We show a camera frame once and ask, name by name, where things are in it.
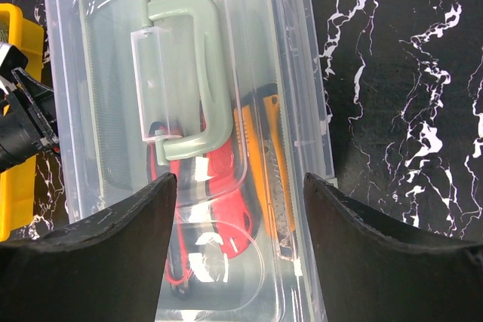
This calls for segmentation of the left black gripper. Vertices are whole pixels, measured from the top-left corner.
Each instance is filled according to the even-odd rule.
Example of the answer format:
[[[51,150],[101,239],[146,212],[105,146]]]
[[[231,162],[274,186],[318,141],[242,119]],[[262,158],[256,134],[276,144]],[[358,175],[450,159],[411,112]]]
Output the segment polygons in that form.
[[[1,77],[5,89],[1,117],[1,155],[34,156],[60,153],[54,90],[17,67]]]

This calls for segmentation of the clear grey plastic toolbox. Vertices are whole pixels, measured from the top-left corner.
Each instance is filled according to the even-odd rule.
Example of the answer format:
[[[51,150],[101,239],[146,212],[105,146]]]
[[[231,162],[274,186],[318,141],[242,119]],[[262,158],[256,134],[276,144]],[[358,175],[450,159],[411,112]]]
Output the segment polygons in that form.
[[[46,0],[69,218],[139,191],[146,147],[191,159],[221,146],[242,98],[270,83],[281,127],[297,255],[278,257],[249,173],[255,221],[248,249],[228,259],[208,231],[210,281],[187,300],[164,279],[157,321],[324,321],[303,201],[307,173],[334,177],[311,0]]]

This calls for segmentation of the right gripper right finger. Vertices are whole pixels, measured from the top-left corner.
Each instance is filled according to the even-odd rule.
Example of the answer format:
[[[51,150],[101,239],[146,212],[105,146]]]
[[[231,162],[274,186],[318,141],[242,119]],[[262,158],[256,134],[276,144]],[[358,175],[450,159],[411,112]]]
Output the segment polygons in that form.
[[[480,321],[482,245],[413,227],[308,173],[303,197],[330,321]]]

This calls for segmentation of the red utility knife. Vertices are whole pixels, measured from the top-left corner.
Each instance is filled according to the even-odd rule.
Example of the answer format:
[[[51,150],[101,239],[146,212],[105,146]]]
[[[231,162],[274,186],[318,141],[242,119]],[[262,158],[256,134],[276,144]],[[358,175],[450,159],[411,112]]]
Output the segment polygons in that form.
[[[237,111],[232,111],[232,129],[213,151],[189,159],[190,211],[188,222],[202,224],[215,234],[215,241],[228,259],[245,252],[254,236],[255,221],[243,190],[243,160]]]

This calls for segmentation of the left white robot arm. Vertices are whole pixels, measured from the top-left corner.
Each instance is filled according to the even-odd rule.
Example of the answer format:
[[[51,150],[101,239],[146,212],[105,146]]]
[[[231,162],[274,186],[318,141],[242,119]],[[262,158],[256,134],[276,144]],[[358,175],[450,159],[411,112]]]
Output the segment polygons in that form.
[[[60,154],[54,90],[27,71],[28,59],[1,43],[1,171],[41,152]]]

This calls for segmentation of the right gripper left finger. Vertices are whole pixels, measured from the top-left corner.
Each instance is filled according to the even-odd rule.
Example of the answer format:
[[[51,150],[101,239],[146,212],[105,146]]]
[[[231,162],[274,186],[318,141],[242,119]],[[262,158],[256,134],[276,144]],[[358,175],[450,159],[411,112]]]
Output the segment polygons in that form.
[[[153,321],[177,179],[35,240],[1,245],[3,321]]]

